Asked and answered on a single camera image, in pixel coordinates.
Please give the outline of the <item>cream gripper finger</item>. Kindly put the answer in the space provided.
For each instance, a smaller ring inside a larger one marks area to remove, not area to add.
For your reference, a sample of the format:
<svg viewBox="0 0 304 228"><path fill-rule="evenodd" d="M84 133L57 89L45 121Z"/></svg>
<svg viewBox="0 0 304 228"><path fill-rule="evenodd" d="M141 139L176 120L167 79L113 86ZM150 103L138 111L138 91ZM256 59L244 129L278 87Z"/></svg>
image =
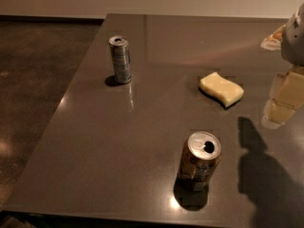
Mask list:
<svg viewBox="0 0 304 228"><path fill-rule="evenodd" d="M293 66L286 73L277 73L274 77L261 123L268 129L278 129L303 105L304 67Z"/></svg>
<svg viewBox="0 0 304 228"><path fill-rule="evenodd" d="M277 30L275 30L271 35L269 35L262 41L260 46L264 49L271 51L281 50L282 34L285 28L286 26L283 25Z"/></svg>

